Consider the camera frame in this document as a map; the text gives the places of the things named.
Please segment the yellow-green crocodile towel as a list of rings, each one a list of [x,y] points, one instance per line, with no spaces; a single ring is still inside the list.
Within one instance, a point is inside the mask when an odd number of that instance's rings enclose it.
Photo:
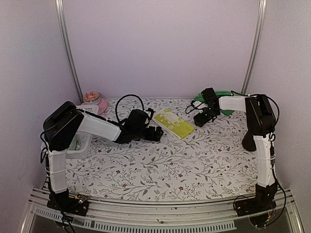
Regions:
[[[195,129],[183,118],[165,108],[155,113],[153,121],[178,139],[186,138]]]

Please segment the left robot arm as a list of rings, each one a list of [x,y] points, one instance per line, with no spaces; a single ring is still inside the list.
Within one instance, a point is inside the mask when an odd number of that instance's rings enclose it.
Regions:
[[[66,154],[77,133],[102,137],[117,144],[133,140],[159,142],[164,134],[160,126],[149,126],[152,114],[139,109],[130,112],[128,118],[115,122],[102,116],[78,109],[71,101],[64,102],[43,123],[44,142],[47,144],[50,186],[53,202],[62,211],[72,207],[66,194]]]

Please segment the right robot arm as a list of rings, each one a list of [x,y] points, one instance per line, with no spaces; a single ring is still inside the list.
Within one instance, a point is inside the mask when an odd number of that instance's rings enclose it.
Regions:
[[[202,100],[192,100],[191,107],[199,113],[194,116],[196,126],[203,127],[214,121],[221,111],[240,111],[246,114],[247,132],[242,146],[249,152],[256,152],[258,159],[258,178],[255,197],[247,201],[237,201],[237,210],[261,212],[276,206],[274,196],[277,192],[275,178],[274,143],[277,118],[265,94],[245,95],[235,91],[217,95],[213,88],[201,92]]]

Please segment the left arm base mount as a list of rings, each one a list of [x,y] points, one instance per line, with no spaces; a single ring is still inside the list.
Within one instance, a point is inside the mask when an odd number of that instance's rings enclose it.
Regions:
[[[48,182],[48,189],[50,192],[47,203],[48,208],[58,210],[61,213],[86,216],[89,207],[87,198],[81,195],[70,197],[68,189],[64,192],[56,194],[52,190],[50,181]]]

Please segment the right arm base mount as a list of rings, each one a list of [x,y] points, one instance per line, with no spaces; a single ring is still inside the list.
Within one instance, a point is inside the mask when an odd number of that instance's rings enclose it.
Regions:
[[[233,209],[238,216],[247,216],[268,210],[274,210],[276,202],[274,199],[268,201],[256,201],[244,195],[237,196],[233,201]]]

